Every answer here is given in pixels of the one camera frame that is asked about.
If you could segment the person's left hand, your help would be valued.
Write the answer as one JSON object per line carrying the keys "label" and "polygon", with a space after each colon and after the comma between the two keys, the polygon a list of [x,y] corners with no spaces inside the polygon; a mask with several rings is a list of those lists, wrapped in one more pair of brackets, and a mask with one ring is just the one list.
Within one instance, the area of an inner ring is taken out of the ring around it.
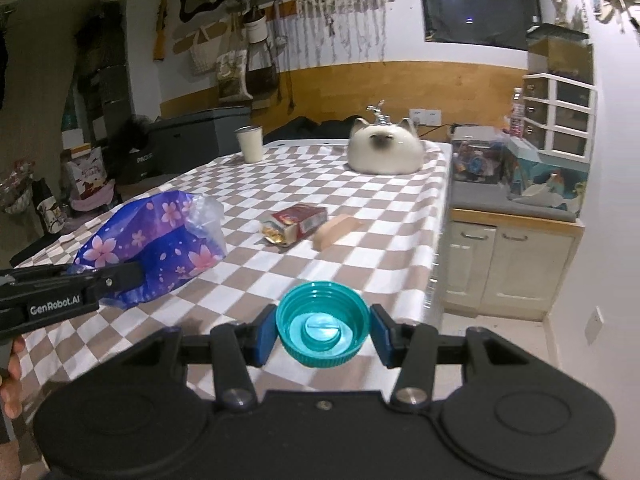
{"label": "person's left hand", "polygon": [[23,411],[22,395],[22,368],[20,353],[25,349],[25,341],[22,336],[13,339],[12,351],[8,363],[8,376],[1,381],[1,399],[3,411],[9,419],[17,419]]}

